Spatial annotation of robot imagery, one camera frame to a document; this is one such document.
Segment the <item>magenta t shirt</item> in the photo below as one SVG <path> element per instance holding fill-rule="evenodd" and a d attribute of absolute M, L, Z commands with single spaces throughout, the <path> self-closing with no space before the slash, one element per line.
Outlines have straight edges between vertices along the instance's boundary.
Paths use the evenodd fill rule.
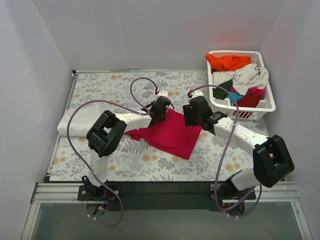
<path fill-rule="evenodd" d="M 144 139 L 158 150 L 189 160 L 201 130 L 200 126 L 185 126 L 184 115 L 169 109 L 165 121 L 127 134 L 136 141 Z"/>

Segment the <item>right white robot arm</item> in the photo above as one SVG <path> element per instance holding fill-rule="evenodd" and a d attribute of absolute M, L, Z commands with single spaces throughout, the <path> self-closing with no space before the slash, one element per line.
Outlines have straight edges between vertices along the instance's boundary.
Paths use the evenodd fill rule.
<path fill-rule="evenodd" d="M 187 127 L 200 126 L 215 136 L 228 139 L 252 157 L 252 168 L 232 174 L 217 187 L 218 199 L 237 199 L 258 185 L 271 188 L 295 169 L 282 137 L 265 136 L 236 125 L 225 113 L 213 112 L 203 96 L 194 97 L 184 105 L 183 114 Z"/>

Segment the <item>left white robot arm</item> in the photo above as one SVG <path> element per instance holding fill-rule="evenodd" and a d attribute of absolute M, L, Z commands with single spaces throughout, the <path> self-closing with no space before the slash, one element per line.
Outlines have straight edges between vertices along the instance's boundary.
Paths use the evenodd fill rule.
<path fill-rule="evenodd" d="M 109 191 L 103 184 L 107 180 L 107 168 L 111 154 L 117 149 L 124 133 L 146 129 L 166 120 L 171 101 L 161 95 L 145 109 L 114 114 L 104 111 L 86 135 L 90 148 L 90 174 L 82 177 L 85 191 L 95 200 L 101 200 Z"/>

